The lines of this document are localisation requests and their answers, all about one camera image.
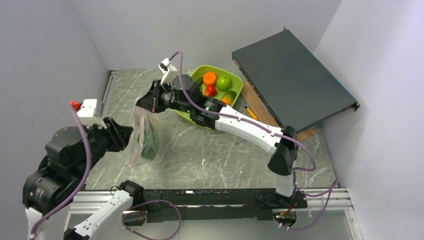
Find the clear zip top bag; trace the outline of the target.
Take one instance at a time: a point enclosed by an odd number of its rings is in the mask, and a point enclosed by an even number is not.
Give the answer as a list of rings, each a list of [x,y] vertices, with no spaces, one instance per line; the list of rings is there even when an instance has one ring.
[[[130,118],[133,132],[129,140],[129,167],[149,164],[160,149],[160,124],[155,114],[134,105]]]

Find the white green toy leek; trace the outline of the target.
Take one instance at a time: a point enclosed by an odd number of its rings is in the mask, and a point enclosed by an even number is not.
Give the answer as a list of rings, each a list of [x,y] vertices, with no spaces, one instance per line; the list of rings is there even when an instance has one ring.
[[[145,115],[143,117],[142,148],[144,143],[154,142],[156,144],[157,152],[158,152],[160,148],[159,135],[160,135],[160,131],[159,131],[159,125],[158,125],[157,119],[155,119],[151,115]]]

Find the purple toy eggplant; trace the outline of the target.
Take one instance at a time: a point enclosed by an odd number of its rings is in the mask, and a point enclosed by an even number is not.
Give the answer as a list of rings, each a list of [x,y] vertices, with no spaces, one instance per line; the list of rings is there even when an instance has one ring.
[[[144,160],[153,161],[158,154],[155,142],[144,142],[140,156]]]

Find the orange toy fruit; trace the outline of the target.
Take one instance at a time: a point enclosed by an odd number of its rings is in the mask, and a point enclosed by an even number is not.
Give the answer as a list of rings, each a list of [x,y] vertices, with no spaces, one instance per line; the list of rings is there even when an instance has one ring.
[[[217,79],[218,77],[214,72],[207,72],[202,78],[202,83],[205,86],[215,86]]]

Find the green toy apple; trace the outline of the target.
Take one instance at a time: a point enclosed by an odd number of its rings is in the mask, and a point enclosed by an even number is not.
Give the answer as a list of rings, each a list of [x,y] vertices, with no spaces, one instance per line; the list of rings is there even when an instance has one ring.
[[[232,80],[230,77],[222,75],[216,80],[216,87],[220,91],[228,91],[232,87]]]

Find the yellow green toy mango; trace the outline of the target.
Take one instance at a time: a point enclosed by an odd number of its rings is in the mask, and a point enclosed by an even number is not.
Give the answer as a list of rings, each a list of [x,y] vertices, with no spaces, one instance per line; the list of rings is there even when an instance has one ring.
[[[236,101],[236,97],[237,97],[237,93],[235,91],[228,90],[223,94],[221,101],[228,106],[233,106],[234,102]]]

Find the green plastic tray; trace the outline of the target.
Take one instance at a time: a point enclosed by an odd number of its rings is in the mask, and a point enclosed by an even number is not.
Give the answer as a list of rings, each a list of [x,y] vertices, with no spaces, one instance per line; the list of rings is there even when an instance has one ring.
[[[217,78],[219,78],[220,76],[228,76],[229,78],[231,78],[232,86],[229,90],[235,91],[237,93],[236,100],[235,100],[235,102],[236,102],[240,93],[241,93],[241,90],[243,88],[242,79],[240,77],[236,76],[235,74],[233,74],[229,71],[226,71],[224,69],[221,69],[221,68],[218,68],[218,67],[215,67],[215,66],[211,66],[211,65],[201,65],[198,68],[196,68],[194,70],[194,72],[191,73],[189,76],[191,77],[192,80],[194,80],[195,82],[197,82],[199,84],[199,88],[200,88],[200,90],[203,94],[204,94],[204,91],[207,87],[206,85],[203,84],[203,76],[208,72],[215,73],[217,75]],[[219,90],[216,87],[216,85],[214,87],[217,90],[217,95],[215,95],[212,98],[221,101],[221,98],[226,91]]]

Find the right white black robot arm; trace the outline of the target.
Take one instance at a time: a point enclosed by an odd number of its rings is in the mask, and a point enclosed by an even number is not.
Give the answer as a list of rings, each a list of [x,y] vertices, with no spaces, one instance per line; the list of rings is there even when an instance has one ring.
[[[259,146],[271,154],[267,167],[275,174],[276,203],[287,208],[295,201],[293,167],[299,142],[292,127],[281,129],[243,115],[223,101],[203,95],[200,85],[186,74],[175,77],[171,84],[154,80],[135,105],[151,113],[166,109],[184,112],[198,126],[231,133]]]

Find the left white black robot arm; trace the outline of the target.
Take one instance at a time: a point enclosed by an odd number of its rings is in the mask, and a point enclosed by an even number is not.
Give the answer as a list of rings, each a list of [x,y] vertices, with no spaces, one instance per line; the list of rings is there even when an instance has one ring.
[[[139,184],[122,182],[109,200],[80,224],[65,228],[71,202],[84,186],[92,167],[108,152],[123,151],[134,129],[106,117],[94,124],[58,130],[45,145],[46,156],[24,183],[22,202],[30,240],[94,240],[125,210],[137,210],[144,201]]]

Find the red toy pepper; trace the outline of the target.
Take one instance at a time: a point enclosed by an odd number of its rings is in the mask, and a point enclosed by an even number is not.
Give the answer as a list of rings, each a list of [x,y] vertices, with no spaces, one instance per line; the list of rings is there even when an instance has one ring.
[[[217,90],[213,85],[208,85],[203,93],[206,97],[214,97],[217,95]]]

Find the brown wooden board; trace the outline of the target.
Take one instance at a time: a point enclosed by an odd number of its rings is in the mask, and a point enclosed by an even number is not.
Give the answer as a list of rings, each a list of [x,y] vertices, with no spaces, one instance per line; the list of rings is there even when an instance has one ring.
[[[273,127],[281,127],[276,121],[276,119],[269,113],[267,108],[264,106],[262,100],[258,97],[254,88],[247,82],[243,82],[243,87],[241,90],[241,96],[243,97],[247,106],[252,110],[252,112],[256,115],[257,120],[261,123],[273,126]],[[300,133],[297,134],[297,140],[302,142],[303,140],[308,139],[317,134],[317,131],[310,127]]]

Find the dark rack server chassis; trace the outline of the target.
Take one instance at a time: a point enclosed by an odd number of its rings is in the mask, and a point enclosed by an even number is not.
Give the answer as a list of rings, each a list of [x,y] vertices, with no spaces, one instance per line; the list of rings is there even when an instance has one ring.
[[[301,133],[358,100],[287,28],[231,53],[232,60],[283,128]]]

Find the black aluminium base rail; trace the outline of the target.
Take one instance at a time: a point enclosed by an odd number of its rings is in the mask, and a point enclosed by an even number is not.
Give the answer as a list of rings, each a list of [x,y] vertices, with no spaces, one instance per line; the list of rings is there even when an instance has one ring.
[[[297,213],[306,213],[309,218],[326,211],[350,211],[353,204],[345,188],[335,188],[331,193],[323,189],[307,188],[306,195],[296,192],[284,197],[273,188],[245,189],[146,189],[144,200],[147,206],[126,210],[124,222],[129,226],[144,223],[176,221],[176,211],[167,203],[152,202],[166,200],[179,209],[183,220],[256,219],[272,220],[285,217],[292,224]]]

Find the yellow handled screwdriver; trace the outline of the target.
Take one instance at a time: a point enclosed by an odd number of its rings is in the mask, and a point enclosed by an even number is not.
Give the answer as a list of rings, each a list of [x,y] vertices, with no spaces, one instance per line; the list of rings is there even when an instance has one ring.
[[[252,119],[258,120],[258,117],[256,116],[256,114],[247,105],[244,105],[244,108]]]

